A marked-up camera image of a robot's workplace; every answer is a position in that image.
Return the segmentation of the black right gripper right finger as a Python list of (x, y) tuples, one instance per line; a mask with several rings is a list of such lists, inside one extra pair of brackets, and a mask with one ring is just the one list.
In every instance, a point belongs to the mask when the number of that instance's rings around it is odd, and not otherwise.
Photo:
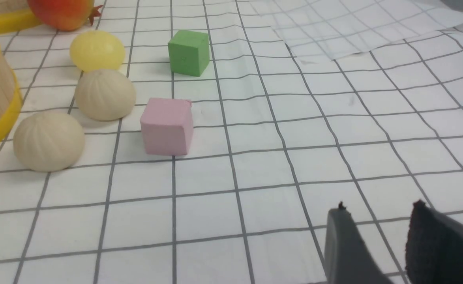
[(412, 284), (463, 284), (463, 224), (415, 202), (405, 259)]

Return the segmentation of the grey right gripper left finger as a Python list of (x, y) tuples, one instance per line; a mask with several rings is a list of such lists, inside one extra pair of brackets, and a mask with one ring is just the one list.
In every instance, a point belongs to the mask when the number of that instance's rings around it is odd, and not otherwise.
[(327, 215), (324, 261), (329, 284), (392, 283), (374, 261), (343, 202)]

